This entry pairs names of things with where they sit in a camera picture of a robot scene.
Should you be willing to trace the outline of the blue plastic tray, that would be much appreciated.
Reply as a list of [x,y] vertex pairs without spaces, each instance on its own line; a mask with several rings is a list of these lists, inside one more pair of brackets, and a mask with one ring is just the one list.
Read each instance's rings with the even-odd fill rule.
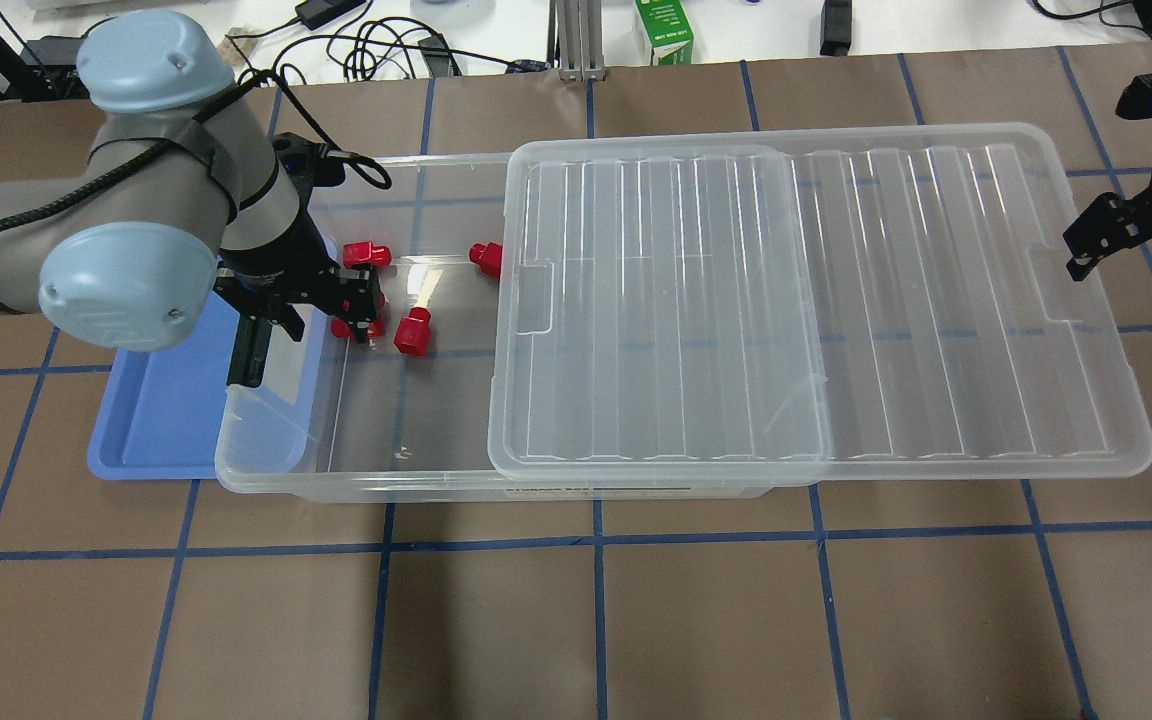
[[283,473],[306,464],[329,320],[312,306],[300,342],[275,331],[262,386],[229,389],[238,313],[217,295],[168,350],[120,350],[94,423],[88,468],[104,480]]

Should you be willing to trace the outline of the green white carton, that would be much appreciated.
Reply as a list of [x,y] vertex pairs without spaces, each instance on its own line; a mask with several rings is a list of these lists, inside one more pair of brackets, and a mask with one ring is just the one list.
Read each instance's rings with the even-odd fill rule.
[[684,3],[675,0],[632,1],[637,36],[649,67],[692,63],[696,36]]

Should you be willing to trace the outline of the black power adapter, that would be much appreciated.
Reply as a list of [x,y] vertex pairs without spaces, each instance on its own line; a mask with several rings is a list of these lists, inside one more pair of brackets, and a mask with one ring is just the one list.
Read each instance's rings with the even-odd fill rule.
[[306,0],[300,1],[294,8],[294,15],[306,29],[320,29],[342,18],[349,12],[355,12],[367,1],[362,0]]

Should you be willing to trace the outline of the clear plastic box lid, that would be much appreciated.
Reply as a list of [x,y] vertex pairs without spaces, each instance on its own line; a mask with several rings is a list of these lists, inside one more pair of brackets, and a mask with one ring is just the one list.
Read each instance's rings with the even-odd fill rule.
[[511,154],[486,452],[522,487],[1134,477],[1152,429],[1034,126]]

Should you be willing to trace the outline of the red block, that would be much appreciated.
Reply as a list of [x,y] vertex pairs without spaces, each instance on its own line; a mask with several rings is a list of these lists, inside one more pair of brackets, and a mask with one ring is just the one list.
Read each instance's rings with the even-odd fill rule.
[[468,250],[468,259],[483,274],[499,279],[503,270],[503,253],[505,250],[500,243],[473,243]]
[[340,265],[346,270],[356,270],[357,266],[370,265],[376,268],[384,268],[393,263],[391,247],[372,241],[358,241],[346,243],[340,250]]
[[433,344],[433,314],[426,306],[411,306],[399,320],[393,338],[397,353],[410,357],[424,357]]
[[347,323],[346,319],[338,318],[338,316],[329,320],[329,332],[339,340],[353,340],[358,343],[378,340],[387,333],[380,319],[372,320],[372,323]]

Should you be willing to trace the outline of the clear plastic storage box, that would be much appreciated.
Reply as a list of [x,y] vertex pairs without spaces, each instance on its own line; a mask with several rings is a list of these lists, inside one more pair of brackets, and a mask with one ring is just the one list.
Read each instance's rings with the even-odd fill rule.
[[[324,503],[738,498],[833,450],[794,176],[761,145],[535,143],[397,160],[387,333],[326,328],[306,464],[220,477]],[[490,278],[473,243],[503,247]],[[424,357],[393,338],[433,314]]]

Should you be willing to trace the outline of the aluminium frame post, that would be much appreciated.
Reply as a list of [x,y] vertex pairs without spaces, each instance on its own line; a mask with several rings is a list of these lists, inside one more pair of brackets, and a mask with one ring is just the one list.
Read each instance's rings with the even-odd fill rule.
[[548,61],[567,82],[602,81],[602,1],[550,1]]

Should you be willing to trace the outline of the red block by lid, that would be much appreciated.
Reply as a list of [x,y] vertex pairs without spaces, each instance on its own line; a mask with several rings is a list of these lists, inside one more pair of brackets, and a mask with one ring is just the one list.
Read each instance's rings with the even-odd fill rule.
[[473,243],[468,250],[468,259],[483,274],[499,279],[503,270],[503,253],[505,250],[500,243]]

